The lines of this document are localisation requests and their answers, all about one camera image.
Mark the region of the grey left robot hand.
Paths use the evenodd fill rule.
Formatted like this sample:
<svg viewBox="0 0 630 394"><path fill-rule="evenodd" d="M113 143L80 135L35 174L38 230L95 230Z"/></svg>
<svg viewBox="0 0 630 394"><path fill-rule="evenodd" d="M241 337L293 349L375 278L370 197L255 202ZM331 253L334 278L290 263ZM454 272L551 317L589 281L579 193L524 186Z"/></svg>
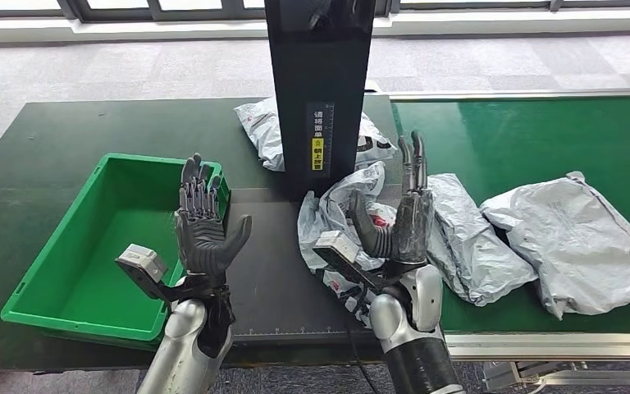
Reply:
<svg viewBox="0 0 630 394"><path fill-rule="evenodd" d="M175 212L179 258L189 275L204 275L220 282L248 242L253 217L240 217L237 228L227 234L218 211L220 180L210 178L212 168L199 153L189 157L179 187L179 208Z"/></svg>

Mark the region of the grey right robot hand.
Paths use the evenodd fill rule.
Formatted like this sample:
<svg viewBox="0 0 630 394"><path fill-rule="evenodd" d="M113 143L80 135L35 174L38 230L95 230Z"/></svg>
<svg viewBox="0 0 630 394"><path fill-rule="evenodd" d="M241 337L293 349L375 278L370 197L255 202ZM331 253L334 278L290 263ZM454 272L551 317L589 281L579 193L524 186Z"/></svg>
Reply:
<svg viewBox="0 0 630 394"><path fill-rule="evenodd" d="M427 224L431 194L427 191L427 160L422 137L411 132L412 142L398 141L402 153L401 196L392 227L378 227L355 191L349 205L352 223L365 253L396 263L421 264L427 259Z"/></svg>

